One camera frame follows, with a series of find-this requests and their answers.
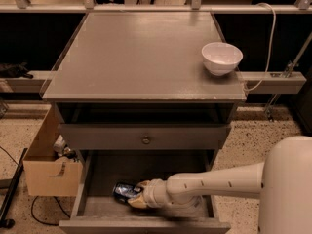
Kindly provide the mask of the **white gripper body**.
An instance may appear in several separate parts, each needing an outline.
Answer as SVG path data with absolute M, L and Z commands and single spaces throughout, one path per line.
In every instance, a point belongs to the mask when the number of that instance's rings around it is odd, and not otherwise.
M 170 201 L 166 182 L 162 179 L 147 180 L 144 183 L 143 199 L 149 208 L 165 208 Z

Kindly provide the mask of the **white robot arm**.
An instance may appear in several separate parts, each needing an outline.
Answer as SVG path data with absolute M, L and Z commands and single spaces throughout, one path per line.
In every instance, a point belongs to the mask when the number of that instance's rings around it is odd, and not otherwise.
M 258 234 L 311 234 L 312 137 L 291 136 L 257 164 L 141 182 L 137 209 L 193 208 L 205 195 L 257 198 Z

